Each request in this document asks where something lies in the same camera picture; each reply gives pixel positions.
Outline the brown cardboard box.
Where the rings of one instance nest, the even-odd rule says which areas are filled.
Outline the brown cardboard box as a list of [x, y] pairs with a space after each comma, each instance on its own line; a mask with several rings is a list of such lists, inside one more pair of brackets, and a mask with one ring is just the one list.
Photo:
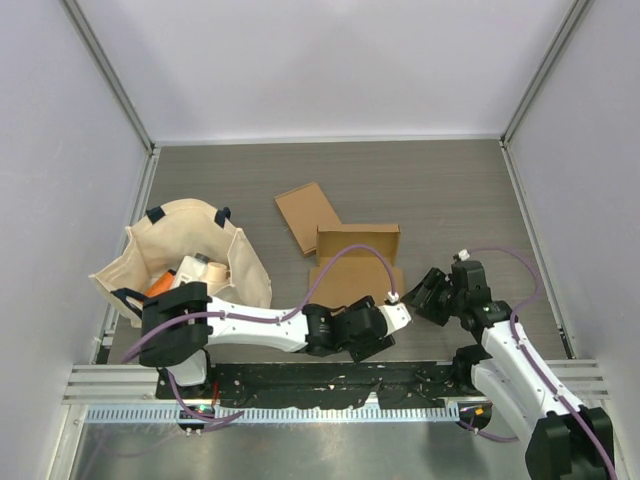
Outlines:
[[341, 220], [317, 182], [277, 195], [275, 203], [304, 256], [316, 251], [319, 225], [340, 225]]
[[396, 265], [400, 237], [397, 224], [319, 225], [310, 302], [337, 308], [370, 295], [380, 305], [389, 291], [404, 295], [404, 272]]

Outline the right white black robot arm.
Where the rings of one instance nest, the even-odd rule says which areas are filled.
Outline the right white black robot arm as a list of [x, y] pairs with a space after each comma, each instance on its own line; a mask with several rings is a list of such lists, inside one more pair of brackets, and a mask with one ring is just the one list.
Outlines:
[[484, 394], [524, 448], [532, 479], [614, 479], [614, 429], [560, 380], [528, 339], [517, 311], [492, 297], [481, 262], [456, 256], [448, 273], [432, 268], [403, 297], [437, 325], [450, 318], [475, 339], [457, 351], [457, 391]]

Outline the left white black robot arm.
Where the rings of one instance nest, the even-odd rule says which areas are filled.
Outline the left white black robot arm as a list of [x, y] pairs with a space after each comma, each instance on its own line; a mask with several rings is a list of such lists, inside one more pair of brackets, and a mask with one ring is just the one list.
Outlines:
[[276, 310], [212, 297], [204, 283], [191, 282], [143, 302], [142, 336], [127, 357], [168, 371], [187, 396], [200, 399], [213, 385], [207, 346], [251, 345], [319, 358], [347, 352], [360, 362], [393, 346], [393, 334], [409, 321], [403, 303], [376, 305], [370, 296], [334, 309]]

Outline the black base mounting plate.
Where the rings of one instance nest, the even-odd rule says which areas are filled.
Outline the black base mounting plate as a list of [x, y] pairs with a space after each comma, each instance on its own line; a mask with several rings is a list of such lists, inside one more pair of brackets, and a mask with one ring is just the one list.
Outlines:
[[450, 363], [218, 363], [202, 385], [179, 387], [183, 400], [228, 408], [343, 410], [375, 394], [383, 409], [440, 407], [482, 393]]

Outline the orange item in bag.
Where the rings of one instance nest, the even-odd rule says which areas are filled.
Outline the orange item in bag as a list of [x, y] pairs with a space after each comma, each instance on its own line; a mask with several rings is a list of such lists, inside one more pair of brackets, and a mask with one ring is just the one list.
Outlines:
[[147, 297], [160, 295], [171, 288], [176, 275], [175, 270], [167, 270], [145, 292]]

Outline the beige canvas tote bag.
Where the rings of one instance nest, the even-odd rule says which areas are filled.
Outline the beige canvas tote bag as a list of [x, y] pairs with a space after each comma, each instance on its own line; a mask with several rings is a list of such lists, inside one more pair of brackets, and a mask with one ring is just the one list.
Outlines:
[[244, 231], [230, 221], [230, 210], [218, 210], [198, 199], [180, 199], [146, 212], [125, 228], [123, 253], [89, 276], [98, 292], [132, 327], [141, 327], [141, 302], [129, 294], [144, 293], [184, 257], [202, 254], [226, 265], [229, 279], [213, 295], [242, 305], [268, 308], [271, 280]]

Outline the aluminium front rail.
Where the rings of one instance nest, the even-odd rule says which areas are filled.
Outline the aluminium front rail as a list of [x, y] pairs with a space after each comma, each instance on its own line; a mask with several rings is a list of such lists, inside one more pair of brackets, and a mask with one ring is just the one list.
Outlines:
[[[561, 383], [584, 401], [610, 397], [595, 360], [548, 360]], [[62, 403], [137, 403], [155, 400], [159, 374], [140, 365], [76, 365]]]

